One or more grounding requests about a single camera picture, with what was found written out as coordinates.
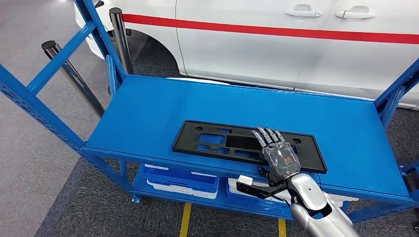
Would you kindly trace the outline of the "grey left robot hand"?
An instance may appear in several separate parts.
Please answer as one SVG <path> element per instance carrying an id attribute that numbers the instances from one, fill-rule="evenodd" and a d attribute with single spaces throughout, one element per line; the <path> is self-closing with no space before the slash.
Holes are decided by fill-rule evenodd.
<path id="1" fill-rule="evenodd" d="M 270 166 L 269 171 L 260 168 L 259 172 L 271 183 L 279 184 L 300 172 L 301 165 L 297 155 L 279 131 L 257 127 L 251 132 L 257 138 L 263 157 Z"/>

